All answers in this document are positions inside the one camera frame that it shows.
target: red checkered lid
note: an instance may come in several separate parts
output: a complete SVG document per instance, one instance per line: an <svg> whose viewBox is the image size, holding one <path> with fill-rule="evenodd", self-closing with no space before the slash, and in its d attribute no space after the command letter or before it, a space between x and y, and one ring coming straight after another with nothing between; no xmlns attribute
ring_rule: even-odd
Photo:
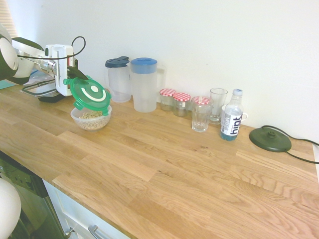
<svg viewBox="0 0 319 239"><path fill-rule="evenodd" d="M177 101L189 101L191 97L190 94L178 92L173 95L173 98Z"/></svg>
<svg viewBox="0 0 319 239"><path fill-rule="evenodd" d="M206 96L196 96L192 99L198 105L207 105L210 102L210 98Z"/></svg>
<svg viewBox="0 0 319 239"><path fill-rule="evenodd" d="M174 93L176 93L176 90L173 89L162 89L159 92L161 96L173 96Z"/></svg>

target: bottle cap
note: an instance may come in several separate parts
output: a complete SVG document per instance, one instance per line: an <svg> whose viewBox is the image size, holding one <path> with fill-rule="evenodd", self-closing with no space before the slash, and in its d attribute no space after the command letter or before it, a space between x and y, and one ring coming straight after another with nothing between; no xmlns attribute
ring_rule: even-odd
<svg viewBox="0 0 319 239"><path fill-rule="evenodd" d="M159 94L161 96L173 96L174 93L176 93L176 90L173 90L173 89L161 89L161 91L159 92Z"/></svg>
<svg viewBox="0 0 319 239"><path fill-rule="evenodd" d="M131 71L137 74L151 74L157 70L157 60L147 57L136 58L131 61Z"/></svg>
<svg viewBox="0 0 319 239"><path fill-rule="evenodd" d="M192 101L198 105L208 105L211 102L211 99L205 96L196 96Z"/></svg>
<svg viewBox="0 0 319 239"><path fill-rule="evenodd" d="M233 90L233 95L242 96L243 95L243 91L239 90L239 89L235 89L235 90Z"/></svg>
<svg viewBox="0 0 319 239"><path fill-rule="evenodd" d="M119 58L110 59L105 62L105 66L108 68L120 68L126 67L130 61L127 56L121 56Z"/></svg>
<svg viewBox="0 0 319 239"><path fill-rule="evenodd" d="M175 93L173 95L173 98L176 101L189 101L191 96L190 96L190 94L187 94L187 93L184 93L184 92L178 92L178 93Z"/></svg>

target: plastic container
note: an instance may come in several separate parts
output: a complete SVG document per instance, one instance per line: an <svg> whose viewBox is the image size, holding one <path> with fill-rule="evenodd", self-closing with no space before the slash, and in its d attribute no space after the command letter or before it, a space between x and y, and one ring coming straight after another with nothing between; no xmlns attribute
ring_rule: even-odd
<svg viewBox="0 0 319 239"><path fill-rule="evenodd" d="M111 98L110 93L90 76L86 77L87 80L76 77L63 81L63 84L70 86L71 94L75 99L73 105L78 110L88 108L92 111L102 111L102 114L107 116Z"/></svg>
<svg viewBox="0 0 319 239"><path fill-rule="evenodd" d="M173 89L161 89L160 94L160 108L163 111L173 110L173 94L176 90Z"/></svg>
<svg viewBox="0 0 319 239"><path fill-rule="evenodd" d="M243 91L235 89L233 96L225 107L225 115L221 123L221 138L227 141L233 141L237 138L242 115L244 112L241 105Z"/></svg>
<svg viewBox="0 0 319 239"><path fill-rule="evenodd" d="M187 93L175 93L173 95L173 113L176 116L183 117L187 115L188 103L191 96Z"/></svg>
<svg viewBox="0 0 319 239"><path fill-rule="evenodd" d="M131 99L132 84L127 66L129 62L127 56L121 56L105 63L104 87L110 91L114 102L123 103Z"/></svg>
<svg viewBox="0 0 319 239"><path fill-rule="evenodd" d="M131 81L134 109L148 113L156 109L157 92L164 87L165 69L162 81L158 80L158 62L152 58L137 58L131 61Z"/></svg>
<svg viewBox="0 0 319 239"><path fill-rule="evenodd" d="M205 132L208 129L212 100L205 96L196 96L192 100L192 129Z"/></svg>
<svg viewBox="0 0 319 239"><path fill-rule="evenodd" d="M83 116L84 113L94 112L94 111L89 110L88 108L83 108L82 110L78 110L77 108L74 108L71 111L71 117L74 119L74 122L80 128L88 130L88 131L96 131L107 125L107 123L110 121L110 118L111 118L111 111L112 111L112 107L108 106L107 116L100 116L100 117L96 117L92 119L81 119L80 117Z"/></svg>

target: food container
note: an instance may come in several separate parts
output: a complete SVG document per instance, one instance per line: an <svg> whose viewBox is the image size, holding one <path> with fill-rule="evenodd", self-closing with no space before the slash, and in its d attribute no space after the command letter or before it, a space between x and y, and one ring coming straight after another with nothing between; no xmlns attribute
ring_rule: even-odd
<svg viewBox="0 0 319 239"><path fill-rule="evenodd" d="M129 101L132 95L130 69L127 56L107 60L105 63L104 87L111 92L114 102Z"/></svg>
<svg viewBox="0 0 319 239"><path fill-rule="evenodd" d="M82 129L88 130L88 131L96 131L104 126L110 121L111 118L111 111L112 107L108 106L108 115L107 116L99 116L96 118L91 119L81 119L85 113L95 113L97 111L89 110L88 108L83 108L82 110L78 110L77 108L74 108L71 111L71 117L74 119L75 123Z"/></svg>
<svg viewBox="0 0 319 239"><path fill-rule="evenodd" d="M55 103L64 98L55 87L55 80L41 81L28 85L21 89L21 92L37 97L40 101Z"/></svg>
<svg viewBox="0 0 319 239"><path fill-rule="evenodd" d="M75 99L73 105L78 110L88 108L92 111L102 111L102 115L107 116L111 98L110 93L90 76L86 77L87 80L76 77L63 81L63 84L70 86L71 94Z"/></svg>
<svg viewBox="0 0 319 239"><path fill-rule="evenodd" d="M187 93L175 93L173 95L173 113L176 116L186 116L187 107L190 100L190 95Z"/></svg>
<svg viewBox="0 0 319 239"><path fill-rule="evenodd" d="M165 85L165 69L155 59L142 57L131 61L131 81L134 109L149 113L156 109L157 92Z"/></svg>
<svg viewBox="0 0 319 239"><path fill-rule="evenodd" d="M176 93L176 90L173 89L162 89L160 94L160 108L163 111L172 111L173 110L173 94Z"/></svg>

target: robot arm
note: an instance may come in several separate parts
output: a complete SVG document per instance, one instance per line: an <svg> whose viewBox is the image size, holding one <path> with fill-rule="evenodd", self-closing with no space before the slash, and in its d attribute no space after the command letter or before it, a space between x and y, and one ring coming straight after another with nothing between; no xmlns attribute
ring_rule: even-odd
<svg viewBox="0 0 319 239"><path fill-rule="evenodd" d="M11 40L9 33L0 24L0 80L7 79L22 85L28 82L34 67L54 76L56 89L64 96L71 95L68 86L63 84L64 79L72 78L74 72L78 73L78 77L86 78L77 70L77 60L74 58L72 46L46 45L44 50L37 43L22 37Z"/></svg>
<svg viewBox="0 0 319 239"><path fill-rule="evenodd" d="M11 44L11 37L0 24L0 80L14 76L17 71L18 58Z"/></svg>

